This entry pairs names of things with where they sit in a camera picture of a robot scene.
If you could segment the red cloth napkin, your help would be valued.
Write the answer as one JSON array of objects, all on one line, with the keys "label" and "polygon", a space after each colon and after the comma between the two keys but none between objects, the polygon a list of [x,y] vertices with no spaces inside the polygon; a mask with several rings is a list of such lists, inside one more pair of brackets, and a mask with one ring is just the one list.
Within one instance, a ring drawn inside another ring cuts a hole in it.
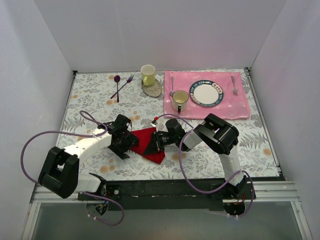
[{"label": "red cloth napkin", "polygon": [[145,150],[147,149],[147,146],[152,140],[152,133],[155,131],[156,131],[155,127],[132,131],[132,133],[138,138],[139,143],[138,145],[133,145],[129,150],[144,157],[145,159],[155,164],[161,164],[165,158],[164,151],[152,153],[152,154],[144,154]]}]

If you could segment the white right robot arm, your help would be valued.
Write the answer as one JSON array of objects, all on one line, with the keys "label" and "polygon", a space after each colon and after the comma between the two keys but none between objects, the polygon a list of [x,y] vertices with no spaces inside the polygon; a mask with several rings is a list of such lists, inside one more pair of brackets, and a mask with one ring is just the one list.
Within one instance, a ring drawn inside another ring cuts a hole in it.
[{"label": "white right robot arm", "polygon": [[169,119],[165,126],[167,131],[155,131],[151,134],[151,140],[143,152],[145,155],[163,152],[165,146],[176,145],[179,149],[178,156],[182,152],[189,152],[198,144],[204,142],[213,152],[217,153],[224,171],[224,183],[213,190],[200,190],[187,178],[182,161],[179,160],[180,169],[186,182],[195,191],[201,194],[215,194],[225,189],[227,195],[237,199],[245,192],[248,176],[241,169],[238,158],[237,128],[218,116],[210,113],[202,123],[186,132],[177,121],[178,116]]}]

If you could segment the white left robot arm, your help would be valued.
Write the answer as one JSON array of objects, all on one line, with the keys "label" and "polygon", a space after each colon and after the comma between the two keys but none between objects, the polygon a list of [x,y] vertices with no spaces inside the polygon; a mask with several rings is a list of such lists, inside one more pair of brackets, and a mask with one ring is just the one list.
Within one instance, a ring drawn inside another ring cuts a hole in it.
[{"label": "white left robot arm", "polygon": [[129,158],[127,151],[139,145],[139,139],[128,127],[132,121],[119,114],[114,121],[99,123],[93,133],[69,146],[48,151],[38,183],[60,196],[68,198],[74,192],[89,192],[95,200],[106,196],[103,178],[93,173],[82,174],[80,165],[95,153],[109,148],[120,159]]}]

